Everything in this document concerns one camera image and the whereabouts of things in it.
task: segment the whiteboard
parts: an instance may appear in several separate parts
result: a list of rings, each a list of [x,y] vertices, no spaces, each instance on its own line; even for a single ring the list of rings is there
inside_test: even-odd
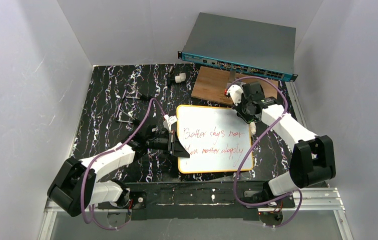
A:
[[[179,157],[181,173],[235,172],[251,147],[249,125],[230,108],[180,105],[177,136],[190,158]],[[242,167],[253,168],[252,154]]]

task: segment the tabletop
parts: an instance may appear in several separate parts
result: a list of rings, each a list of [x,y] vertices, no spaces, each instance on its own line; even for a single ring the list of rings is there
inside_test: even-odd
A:
[[[174,67],[175,74],[186,73],[186,81],[166,86],[164,75],[170,66]],[[94,67],[72,155],[76,159],[97,155],[124,141],[128,133],[135,129],[131,123],[114,121],[126,85],[129,86],[128,96],[135,96],[136,91],[151,95],[160,102],[169,116],[174,116],[177,106],[182,104],[229,107],[191,97],[199,68],[200,65],[193,63]],[[279,89],[288,100],[289,111],[295,117],[285,84],[279,82]],[[147,106],[146,101],[129,98],[123,101],[122,108],[141,120]],[[158,108],[154,106],[153,110],[147,124],[162,126],[163,120]],[[121,115],[121,119],[128,120],[125,115]],[[265,129],[265,124],[257,123],[257,134],[252,137],[252,142]],[[243,172],[241,180],[266,181],[281,175],[288,171],[290,156],[285,142],[275,132],[269,132],[253,151],[254,168]],[[233,176],[234,172],[183,174],[178,171],[176,157],[167,156],[160,150],[149,149],[141,159],[110,173],[107,178],[119,179],[125,183],[140,183],[231,181]]]

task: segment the wooden stand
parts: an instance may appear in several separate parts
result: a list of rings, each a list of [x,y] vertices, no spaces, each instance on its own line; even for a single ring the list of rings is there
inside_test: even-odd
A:
[[[230,98],[224,96],[224,90],[227,87],[227,83],[231,83],[234,78],[248,77],[248,75],[236,73],[234,71],[228,72],[224,70],[214,69],[210,67],[201,66],[198,77],[196,78],[195,86],[193,87],[192,97],[203,99],[207,101],[213,101],[221,104],[232,105]],[[257,79],[246,79],[242,82],[252,83],[259,81]],[[275,86],[278,86],[278,82],[270,80]],[[265,97],[277,98],[277,91],[264,81],[260,81],[262,88],[264,89]]]

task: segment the blue front panel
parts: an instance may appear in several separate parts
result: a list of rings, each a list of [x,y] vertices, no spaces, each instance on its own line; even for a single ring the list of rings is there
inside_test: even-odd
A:
[[[202,64],[206,66],[211,66],[211,67],[215,67],[215,68],[223,69],[223,70],[234,69],[243,74],[254,75],[258,77],[263,77],[263,78],[268,78],[268,79],[273,79],[273,80],[278,80],[278,81],[283,81],[283,82],[290,82],[290,80],[292,79],[291,73],[277,72],[273,70],[239,64],[236,62],[222,61],[219,59],[214,59],[210,57],[204,57],[204,56],[189,54],[189,53],[184,53],[184,52],[181,53],[181,60],[198,63],[198,64]]]

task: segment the white wall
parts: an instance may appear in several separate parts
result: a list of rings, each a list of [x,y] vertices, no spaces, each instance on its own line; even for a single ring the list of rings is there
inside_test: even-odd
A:
[[[308,125],[335,145],[355,239],[378,239],[378,1],[324,0],[295,53]]]
[[[199,12],[295,27],[298,46],[322,0],[58,2],[92,64],[127,65],[179,62]]]
[[[55,0],[0,0],[0,239],[36,239],[92,65]]]

